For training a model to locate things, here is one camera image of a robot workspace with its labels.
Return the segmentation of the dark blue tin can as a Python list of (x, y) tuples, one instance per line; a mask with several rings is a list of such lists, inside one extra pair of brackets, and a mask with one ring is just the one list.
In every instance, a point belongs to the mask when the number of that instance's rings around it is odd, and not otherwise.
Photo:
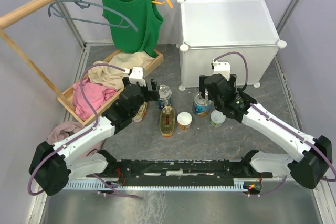
[(157, 101), (157, 107), (163, 109), (165, 106), (172, 105), (172, 90), (167, 85), (160, 85), (159, 87), (159, 99)]

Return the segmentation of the blue soup can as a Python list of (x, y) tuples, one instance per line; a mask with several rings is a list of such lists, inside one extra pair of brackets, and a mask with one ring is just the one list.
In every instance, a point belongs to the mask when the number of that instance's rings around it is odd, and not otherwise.
[(211, 100), (206, 98), (202, 98), (201, 93), (197, 93), (194, 97), (193, 102), (193, 112), (197, 116), (205, 116), (209, 113), (209, 109), (211, 107)]

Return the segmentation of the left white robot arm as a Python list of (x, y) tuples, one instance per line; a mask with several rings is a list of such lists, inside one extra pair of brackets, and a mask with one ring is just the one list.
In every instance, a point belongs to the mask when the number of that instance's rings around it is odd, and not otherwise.
[(94, 123), (65, 140), (55, 144), (44, 141), (36, 147), (28, 170), (29, 180), (35, 180), (42, 192), (52, 196), (73, 179), (100, 173), (110, 177), (115, 173), (115, 162), (103, 154), (95, 153), (86, 158), (80, 158), (80, 155), (131, 124), (144, 102), (159, 98), (155, 79), (151, 79), (151, 90), (147, 86), (132, 84), (128, 77), (123, 78), (123, 82), (126, 87), (119, 98)]

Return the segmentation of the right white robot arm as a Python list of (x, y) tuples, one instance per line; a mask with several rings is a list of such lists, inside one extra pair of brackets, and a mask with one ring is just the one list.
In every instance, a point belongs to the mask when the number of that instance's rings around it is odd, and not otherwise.
[(290, 176), (301, 186), (314, 189), (332, 165), (332, 144), (325, 137), (315, 138), (290, 126), (268, 112), (253, 97), (235, 86), (236, 77), (226, 79), (221, 74), (200, 76), (201, 96), (213, 101), (214, 107), (224, 116), (249, 126), (289, 155), (282, 174)]

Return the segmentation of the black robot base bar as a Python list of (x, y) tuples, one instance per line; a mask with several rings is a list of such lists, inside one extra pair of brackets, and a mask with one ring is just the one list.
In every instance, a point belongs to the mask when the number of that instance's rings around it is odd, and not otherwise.
[(249, 164), (256, 150), (248, 152), (239, 161), (219, 160), (139, 160), (115, 159), (108, 151), (100, 150), (107, 168), (99, 174), (108, 183), (121, 186), (232, 186), (234, 179), (273, 178), (271, 172), (257, 172)]

